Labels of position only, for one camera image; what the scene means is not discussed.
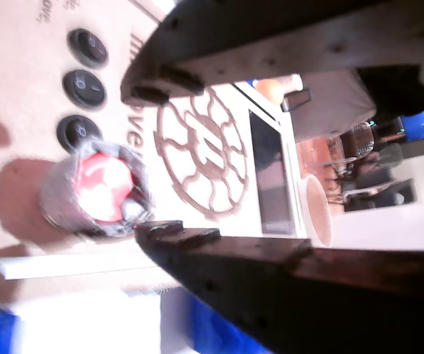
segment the white mug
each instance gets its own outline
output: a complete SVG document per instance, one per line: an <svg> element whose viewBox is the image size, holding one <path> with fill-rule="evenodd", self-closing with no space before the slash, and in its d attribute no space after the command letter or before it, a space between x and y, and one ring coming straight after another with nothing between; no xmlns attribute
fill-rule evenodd
<svg viewBox="0 0 424 354"><path fill-rule="evenodd" d="M320 181L308 175L298 182L302 214L308 237L314 247L331 247L333 244L333 221L330 205Z"/></svg>

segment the screen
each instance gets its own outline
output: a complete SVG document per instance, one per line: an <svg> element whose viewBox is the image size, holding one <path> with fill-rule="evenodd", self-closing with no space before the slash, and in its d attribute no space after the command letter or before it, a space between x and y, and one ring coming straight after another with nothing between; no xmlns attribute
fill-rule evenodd
<svg viewBox="0 0 424 354"><path fill-rule="evenodd" d="M263 233L293 234L280 133L249 111Z"/></svg>

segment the sun-shaped logo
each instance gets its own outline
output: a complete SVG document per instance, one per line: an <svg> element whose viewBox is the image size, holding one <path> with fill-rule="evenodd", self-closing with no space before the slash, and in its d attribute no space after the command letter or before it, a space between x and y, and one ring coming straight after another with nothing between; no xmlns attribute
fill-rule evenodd
<svg viewBox="0 0 424 354"><path fill-rule="evenodd" d="M156 150L182 201L208 219L234 215L249 181L236 121L210 88L186 105L169 103L158 110Z"/></svg>

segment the orange object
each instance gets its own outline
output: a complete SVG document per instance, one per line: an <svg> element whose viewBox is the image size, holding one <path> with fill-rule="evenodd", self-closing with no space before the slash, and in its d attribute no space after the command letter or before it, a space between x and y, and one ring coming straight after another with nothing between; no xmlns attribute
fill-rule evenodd
<svg viewBox="0 0 424 354"><path fill-rule="evenodd" d="M284 86L275 79L258 81L256 90L274 105L280 105L284 100Z"/></svg>
<svg viewBox="0 0 424 354"><path fill-rule="evenodd" d="M84 212L99 221L119 221L120 207L133 189L133 178L122 160L96 153L81 161L75 189Z"/></svg>

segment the black rocker switch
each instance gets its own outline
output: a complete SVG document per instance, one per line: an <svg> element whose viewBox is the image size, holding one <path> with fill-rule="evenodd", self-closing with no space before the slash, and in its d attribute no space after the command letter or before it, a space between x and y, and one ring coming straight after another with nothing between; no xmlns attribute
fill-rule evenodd
<svg viewBox="0 0 424 354"><path fill-rule="evenodd" d="M69 99L79 107L95 109L105 100L105 89L92 73L86 70L74 70L64 76L64 90Z"/></svg>
<svg viewBox="0 0 424 354"><path fill-rule="evenodd" d="M79 115L63 118L56 128L56 136L60 145L68 153L75 152L85 139L102 140L99 127L89 118Z"/></svg>
<svg viewBox="0 0 424 354"><path fill-rule="evenodd" d="M107 49L102 41L87 29L70 32L68 42L72 53L85 66L96 69L107 63Z"/></svg>

